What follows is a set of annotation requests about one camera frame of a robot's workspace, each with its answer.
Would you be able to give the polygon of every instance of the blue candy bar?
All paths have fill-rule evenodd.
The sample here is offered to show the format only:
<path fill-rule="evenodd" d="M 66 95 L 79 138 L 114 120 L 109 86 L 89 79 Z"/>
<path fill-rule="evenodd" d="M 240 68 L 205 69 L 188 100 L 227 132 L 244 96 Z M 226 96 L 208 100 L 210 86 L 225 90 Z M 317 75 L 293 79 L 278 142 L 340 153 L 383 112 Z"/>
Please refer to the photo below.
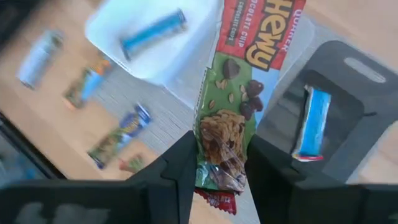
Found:
<path fill-rule="evenodd" d="M 303 162 L 323 159 L 320 150 L 331 101 L 331 96 L 324 91 L 310 86 L 306 86 L 306 89 L 309 94 L 305 105 L 305 119 L 293 152 L 293 157 Z"/>
<path fill-rule="evenodd" d="M 124 53 L 124 56 L 127 60 L 130 60 L 130 53 L 134 51 L 134 49 L 138 48 L 153 38 L 158 37 L 167 33 L 170 30 L 182 30 L 184 23 L 186 22 L 185 16 L 181 9 L 177 12 L 159 20 L 152 26 L 142 30 L 137 33 L 134 37 L 123 39 L 121 41 L 121 47 Z"/>

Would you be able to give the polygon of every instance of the white plastic bin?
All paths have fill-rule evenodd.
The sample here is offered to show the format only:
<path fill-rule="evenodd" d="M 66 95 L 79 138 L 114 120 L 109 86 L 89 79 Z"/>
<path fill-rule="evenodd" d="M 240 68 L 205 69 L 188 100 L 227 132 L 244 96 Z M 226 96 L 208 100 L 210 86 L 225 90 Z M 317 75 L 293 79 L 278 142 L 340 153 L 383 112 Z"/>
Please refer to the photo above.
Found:
<path fill-rule="evenodd" d="M 185 65 L 207 35 L 214 35 L 217 0 L 108 0 L 86 23 L 86 37 L 131 75 L 163 85 Z M 154 42 L 127 61 L 120 38 L 134 35 L 180 8 L 187 30 Z"/>

